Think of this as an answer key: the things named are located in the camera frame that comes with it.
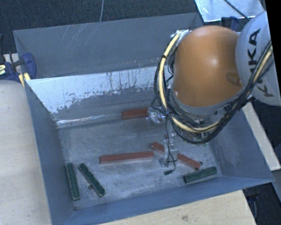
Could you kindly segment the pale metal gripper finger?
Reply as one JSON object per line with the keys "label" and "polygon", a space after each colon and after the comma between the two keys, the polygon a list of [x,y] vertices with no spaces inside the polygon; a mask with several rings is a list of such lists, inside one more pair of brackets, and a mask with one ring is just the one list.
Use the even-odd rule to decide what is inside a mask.
{"label": "pale metal gripper finger", "polygon": [[177,155],[178,155],[178,148],[175,148],[175,147],[169,148],[169,153],[170,153],[170,159],[173,162],[176,162]]}
{"label": "pale metal gripper finger", "polygon": [[161,165],[161,167],[167,167],[169,165],[170,162],[170,153],[169,153],[169,147],[167,144],[167,140],[163,140],[163,148],[164,148],[164,153],[163,153],[163,157],[159,160],[159,163]]}

